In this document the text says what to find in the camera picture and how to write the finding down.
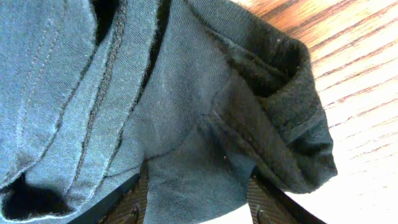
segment denim fabric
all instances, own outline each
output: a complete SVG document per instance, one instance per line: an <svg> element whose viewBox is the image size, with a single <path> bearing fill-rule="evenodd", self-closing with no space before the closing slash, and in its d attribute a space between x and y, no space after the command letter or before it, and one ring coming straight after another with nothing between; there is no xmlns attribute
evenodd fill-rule
<svg viewBox="0 0 398 224"><path fill-rule="evenodd" d="M144 223L241 207L255 166L297 193L336 175L306 47L227 0L120 0L101 41L90 1L0 10L4 222L67 223L144 160Z"/></svg>

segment folded fabric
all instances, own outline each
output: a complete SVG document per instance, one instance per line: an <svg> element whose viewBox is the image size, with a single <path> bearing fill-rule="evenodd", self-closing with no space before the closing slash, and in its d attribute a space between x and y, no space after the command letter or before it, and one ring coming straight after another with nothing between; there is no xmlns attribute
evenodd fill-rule
<svg viewBox="0 0 398 224"><path fill-rule="evenodd" d="M306 47L228 0L0 5L3 222L66 223L148 161L144 223L246 203L337 174ZM99 31L106 31L100 38Z"/></svg>

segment wooden table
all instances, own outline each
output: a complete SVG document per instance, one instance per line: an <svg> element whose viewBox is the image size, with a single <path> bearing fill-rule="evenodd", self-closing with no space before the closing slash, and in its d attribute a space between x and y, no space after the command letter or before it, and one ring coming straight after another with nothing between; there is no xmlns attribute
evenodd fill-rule
<svg viewBox="0 0 398 224"><path fill-rule="evenodd" d="M290 196L327 223L398 223L398 1L233 1L311 52L339 174Z"/></svg>

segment fabric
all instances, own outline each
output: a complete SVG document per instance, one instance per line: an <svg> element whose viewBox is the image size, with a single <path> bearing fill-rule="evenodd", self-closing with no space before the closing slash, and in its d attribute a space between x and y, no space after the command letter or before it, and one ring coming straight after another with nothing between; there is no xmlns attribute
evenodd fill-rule
<svg viewBox="0 0 398 224"><path fill-rule="evenodd" d="M336 175L301 42L227 0L115 8L103 29L89 0L0 5L3 222L67 223L144 160L144 223L241 207L255 166L296 193Z"/></svg>

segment blue denim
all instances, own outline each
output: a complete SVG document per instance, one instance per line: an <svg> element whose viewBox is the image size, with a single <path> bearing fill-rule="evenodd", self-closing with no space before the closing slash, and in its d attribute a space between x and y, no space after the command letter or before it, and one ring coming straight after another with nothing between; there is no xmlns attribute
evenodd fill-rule
<svg viewBox="0 0 398 224"><path fill-rule="evenodd" d="M101 42L88 0L0 10L4 222L67 223L145 160L144 223L239 208L255 166L297 193L336 175L308 50L227 0L120 0Z"/></svg>

